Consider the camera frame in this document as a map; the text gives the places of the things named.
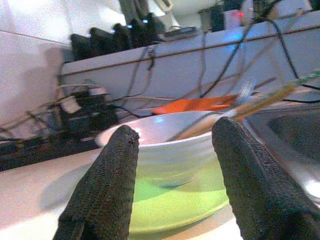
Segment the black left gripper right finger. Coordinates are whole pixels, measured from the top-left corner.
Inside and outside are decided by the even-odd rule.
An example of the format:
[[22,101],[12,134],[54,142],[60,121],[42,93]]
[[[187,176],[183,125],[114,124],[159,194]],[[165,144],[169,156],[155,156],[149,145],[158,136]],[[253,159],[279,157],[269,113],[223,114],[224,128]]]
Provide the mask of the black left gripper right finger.
[[212,145],[243,239],[319,239],[319,208],[243,124],[220,118]]

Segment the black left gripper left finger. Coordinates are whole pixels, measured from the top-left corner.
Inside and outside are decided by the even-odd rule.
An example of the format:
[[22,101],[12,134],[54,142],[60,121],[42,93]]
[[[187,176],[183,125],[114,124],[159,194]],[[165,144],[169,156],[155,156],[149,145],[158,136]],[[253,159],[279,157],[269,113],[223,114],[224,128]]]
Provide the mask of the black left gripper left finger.
[[139,134],[121,125],[77,183],[58,218],[55,240],[126,240],[129,237]]

